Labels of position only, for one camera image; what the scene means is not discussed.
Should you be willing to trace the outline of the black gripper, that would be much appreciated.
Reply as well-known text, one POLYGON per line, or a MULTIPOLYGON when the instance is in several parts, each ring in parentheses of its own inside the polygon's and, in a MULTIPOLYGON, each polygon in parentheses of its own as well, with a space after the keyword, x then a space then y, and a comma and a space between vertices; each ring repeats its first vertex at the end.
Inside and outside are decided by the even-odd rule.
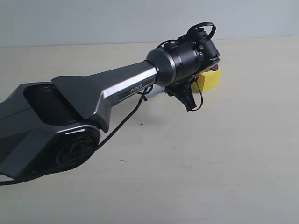
POLYGON ((175 96, 187 111, 194 111, 197 105, 193 93, 201 94, 213 89, 219 84, 220 78, 221 68, 216 65, 195 77, 165 87, 164 92, 169 96, 175 96))

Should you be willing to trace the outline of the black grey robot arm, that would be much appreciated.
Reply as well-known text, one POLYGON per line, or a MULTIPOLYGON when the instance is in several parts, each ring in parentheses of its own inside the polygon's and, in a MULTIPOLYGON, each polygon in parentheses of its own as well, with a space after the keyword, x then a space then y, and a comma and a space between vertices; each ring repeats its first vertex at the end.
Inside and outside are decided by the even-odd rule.
POLYGON ((131 96, 147 100, 154 86, 197 111, 192 84, 216 71, 220 53, 216 26, 202 22, 185 35, 162 42, 145 60, 89 76, 58 76, 49 82, 19 85, 0 104, 2 186, 28 182, 77 168, 107 139, 111 111, 131 96))

